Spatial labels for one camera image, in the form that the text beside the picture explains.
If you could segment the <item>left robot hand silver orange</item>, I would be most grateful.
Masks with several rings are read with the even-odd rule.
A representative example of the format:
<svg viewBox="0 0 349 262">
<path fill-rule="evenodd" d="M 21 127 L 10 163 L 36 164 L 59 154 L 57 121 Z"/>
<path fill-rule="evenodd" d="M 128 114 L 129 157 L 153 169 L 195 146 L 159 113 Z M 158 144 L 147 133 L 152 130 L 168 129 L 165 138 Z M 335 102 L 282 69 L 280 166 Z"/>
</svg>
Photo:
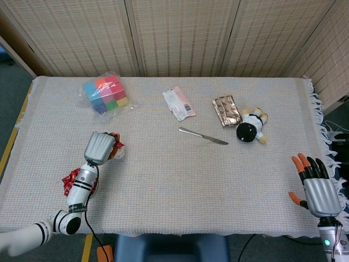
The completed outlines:
<svg viewBox="0 0 349 262">
<path fill-rule="evenodd" d="M 120 149 L 120 135 L 118 133 L 93 132 L 84 152 L 88 163 L 103 165 L 115 157 Z"/>
</svg>

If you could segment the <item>right robot hand silver orange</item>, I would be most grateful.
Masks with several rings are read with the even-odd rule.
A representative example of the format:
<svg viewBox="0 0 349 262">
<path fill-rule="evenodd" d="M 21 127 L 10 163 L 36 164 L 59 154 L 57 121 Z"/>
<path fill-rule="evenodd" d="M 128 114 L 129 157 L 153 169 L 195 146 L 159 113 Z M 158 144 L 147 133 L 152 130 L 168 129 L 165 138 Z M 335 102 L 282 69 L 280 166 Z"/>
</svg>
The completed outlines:
<svg viewBox="0 0 349 262">
<path fill-rule="evenodd" d="M 302 183 L 305 199 L 289 192 L 290 199 L 317 218 L 338 216 L 342 211 L 338 193 L 323 161 L 306 157 L 302 153 L 291 159 Z"/>
</svg>

